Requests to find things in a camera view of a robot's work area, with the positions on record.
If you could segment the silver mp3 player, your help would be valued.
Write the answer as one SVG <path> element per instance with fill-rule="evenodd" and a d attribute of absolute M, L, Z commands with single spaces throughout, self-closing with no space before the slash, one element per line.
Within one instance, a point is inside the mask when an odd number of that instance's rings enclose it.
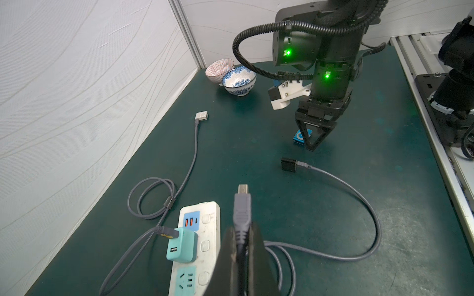
<path fill-rule="evenodd" d="M 208 111 L 198 112 L 195 115 L 195 122 L 202 122 L 208 119 Z"/>

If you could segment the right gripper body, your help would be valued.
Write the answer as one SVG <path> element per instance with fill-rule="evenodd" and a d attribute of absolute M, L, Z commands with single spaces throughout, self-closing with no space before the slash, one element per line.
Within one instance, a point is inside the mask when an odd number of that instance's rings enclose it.
<path fill-rule="evenodd" d="M 295 113 L 298 125 L 310 125 L 320 128 L 335 128 L 337 119 L 348 108 L 351 95 L 333 101 L 318 101 L 311 98 L 301 99 Z"/>

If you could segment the white colourful power strip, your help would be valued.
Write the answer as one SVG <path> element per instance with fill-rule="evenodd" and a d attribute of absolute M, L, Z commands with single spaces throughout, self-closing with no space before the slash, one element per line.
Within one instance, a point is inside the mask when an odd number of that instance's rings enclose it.
<path fill-rule="evenodd" d="M 173 262 L 170 296 L 202 296 L 212 277 L 221 245 L 220 207 L 215 201 L 202 202 L 180 210 L 182 233 L 196 233 L 195 260 Z"/>

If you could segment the blue patterned bowl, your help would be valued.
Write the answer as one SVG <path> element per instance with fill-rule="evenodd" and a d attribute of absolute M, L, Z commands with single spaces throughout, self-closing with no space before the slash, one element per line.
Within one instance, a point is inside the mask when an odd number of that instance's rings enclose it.
<path fill-rule="evenodd" d="M 232 95 L 243 97 L 249 94 L 257 80 L 257 74 L 239 66 L 223 76 L 222 86 Z"/>

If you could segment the teal USB charger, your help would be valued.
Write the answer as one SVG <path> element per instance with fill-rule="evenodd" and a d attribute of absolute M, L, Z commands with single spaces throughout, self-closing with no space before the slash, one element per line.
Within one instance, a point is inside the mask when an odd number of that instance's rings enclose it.
<path fill-rule="evenodd" d="M 177 263 L 192 263 L 196 260 L 198 234 L 187 228 L 175 228 L 176 238 L 169 240 L 166 258 Z"/>

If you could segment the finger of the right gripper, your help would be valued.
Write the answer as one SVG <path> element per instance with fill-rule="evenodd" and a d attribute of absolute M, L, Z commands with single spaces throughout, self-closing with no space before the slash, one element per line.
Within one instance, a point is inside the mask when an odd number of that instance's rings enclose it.
<path fill-rule="evenodd" d="M 306 129 L 306 135 L 304 136 L 305 148 L 309 151 L 315 151 L 336 126 L 337 123 L 310 126 L 310 129 Z"/>
<path fill-rule="evenodd" d="M 311 143 L 311 136 L 312 136 L 312 126 L 300 119 L 296 119 L 296 124 L 298 127 L 298 130 L 302 133 L 302 136 L 304 138 L 304 145 L 305 146 L 310 146 Z"/>

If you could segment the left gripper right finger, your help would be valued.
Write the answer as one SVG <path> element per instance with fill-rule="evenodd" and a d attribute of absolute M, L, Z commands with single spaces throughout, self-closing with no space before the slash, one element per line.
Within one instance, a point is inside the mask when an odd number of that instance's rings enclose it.
<path fill-rule="evenodd" d="M 279 296 L 259 225 L 252 223 L 248 244 L 248 296 Z"/>

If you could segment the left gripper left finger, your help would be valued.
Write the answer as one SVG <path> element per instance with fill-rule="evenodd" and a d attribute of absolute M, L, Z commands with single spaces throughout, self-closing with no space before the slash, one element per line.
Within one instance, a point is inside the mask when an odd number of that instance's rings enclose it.
<path fill-rule="evenodd" d="M 224 235 L 211 280 L 204 296 L 237 296 L 238 262 L 237 242 L 234 227 L 229 227 Z"/>

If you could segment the aluminium front rail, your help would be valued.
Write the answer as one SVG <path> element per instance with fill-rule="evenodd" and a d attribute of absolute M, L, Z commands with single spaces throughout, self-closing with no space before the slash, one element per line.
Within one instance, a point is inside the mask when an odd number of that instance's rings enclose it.
<path fill-rule="evenodd" d="M 404 69 L 445 187 L 460 221 L 462 232 L 469 244 L 470 251 L 473 251 L 474 163 L 466 159 L 459 148 L 453 148 L 441 142 L 434 121 L 425 106 L 426 99 L 422 97 L 415 83 L 415 78 L 418 75 L 435 74 L 446 69 L 433 54 L 428 53 L 417 42 L 417 39 L 421 37 L 420 34 L 392 37 L 390 44 L 395 48 Z"/>

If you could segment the blue mp3 player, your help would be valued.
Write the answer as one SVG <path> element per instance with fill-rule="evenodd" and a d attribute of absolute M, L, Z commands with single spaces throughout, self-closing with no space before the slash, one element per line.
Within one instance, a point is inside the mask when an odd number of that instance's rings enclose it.
<path fill-rule="evenodd" d="M 299 130 L 294 135 L 293 142 L 302 146 L 304 145 L 304 138 Z"/>

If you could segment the pink striped bowl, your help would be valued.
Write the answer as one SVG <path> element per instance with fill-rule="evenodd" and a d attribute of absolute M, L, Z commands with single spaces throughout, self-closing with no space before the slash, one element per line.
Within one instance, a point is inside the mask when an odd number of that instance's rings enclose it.
<path fill-rule="evenodd" d="M 205 71 L 207 78 L 220 86 L 222 86 L 223 77 L 235 67 L 233 59 L 221 59 L 213 62 Z"/>

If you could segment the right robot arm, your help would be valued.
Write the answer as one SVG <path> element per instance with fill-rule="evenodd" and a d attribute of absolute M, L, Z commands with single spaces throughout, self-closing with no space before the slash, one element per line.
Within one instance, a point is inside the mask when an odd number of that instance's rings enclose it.
<path fill-rule="evenodd" d="M 269 89 L 273 109 L 299 100 L 295 121 L 307 150 L 315 150 L 335 129 L 351 101 L 350 82 L 362 68 L 358 55 L 371 25 L 380 23 L 387 1 L 318 1 L 277 12 L 275 22 L 248 28 L 233 41 L 234 56 L 247 69 L 278 86 Z M 272 54 L 276 66 L 292 65 L 296 73 L 275 74 L 244 58 L 241 43 L 273 33 Z"/>

